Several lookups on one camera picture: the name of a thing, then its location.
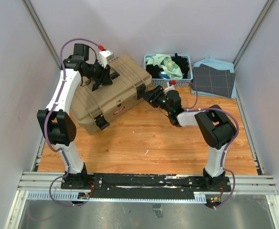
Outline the tan plastic tool box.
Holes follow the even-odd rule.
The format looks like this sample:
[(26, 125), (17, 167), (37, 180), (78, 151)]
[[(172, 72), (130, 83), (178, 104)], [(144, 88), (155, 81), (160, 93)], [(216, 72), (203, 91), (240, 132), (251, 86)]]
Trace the tan plastic tool box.
[(112, 85), (92, 90), (92, 84), (78, 86), (70, 111), (79, 126), (90, 135), (104, 130), (114, 119), (143, 101), (142, 94), (152, 76), (129, 55), (109, 62), (110, 73), (118, 73)]

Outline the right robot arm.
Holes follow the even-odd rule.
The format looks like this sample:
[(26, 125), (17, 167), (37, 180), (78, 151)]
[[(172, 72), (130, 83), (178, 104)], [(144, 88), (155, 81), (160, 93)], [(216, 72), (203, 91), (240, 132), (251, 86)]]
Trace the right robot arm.
[(225, 168), (225, 159), (230, 144), (239, 133), (237, 120), (218, 105), (209, 108), (183, 108), (179, 92), (175, 89), (155, 89), (142, 93), (142, 98), (154, 108), (167, 112), (173, 126), (197, 126), (208, 145), (208, 159), (203, 169), (203, 186), (209, 191), (215, 190), (224, 181), (226, 172), (232, 175), (232, 188), (235, 189), (235, 175)]

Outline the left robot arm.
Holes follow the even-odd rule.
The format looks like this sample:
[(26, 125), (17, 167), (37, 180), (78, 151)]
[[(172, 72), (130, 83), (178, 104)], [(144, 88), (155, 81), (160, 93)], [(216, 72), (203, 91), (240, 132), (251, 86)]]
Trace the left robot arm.
[(93, 176), (87, 173), (86, 165), (80, 158), (75, 145), (76, 125), (70, 117), (70, 107), (76, 88), (84, 77), (93, 79), (96, 87), (103, 84), (103, 79), (110, 79), (109, 61), (114, 54), (97, 45), (95, 62), (88, 63), (91, 47), (83, 39), (75, 39), (73, 54), (68, 58), (60, 56), (60, 78), (55, 92), (45, 109), (37, 112), (37, 119), (42, 134), (49, 148), (60, 153), (65, 172), (61, 176), (62, 189), (94, 188)]

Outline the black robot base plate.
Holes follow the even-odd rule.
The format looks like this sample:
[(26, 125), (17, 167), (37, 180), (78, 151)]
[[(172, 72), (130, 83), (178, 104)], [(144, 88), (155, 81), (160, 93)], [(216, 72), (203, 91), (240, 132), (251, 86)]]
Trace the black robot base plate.
[(68, 175), (61, 182), (62, 189), (75, 189), (84, 196), (93, 189), (92, 197), (101, 200), (193, 200), (195, 192), (230, 192), (232, 182), (221, 177), (214, 182), (204, 176), (157, 174), (92, 173)]

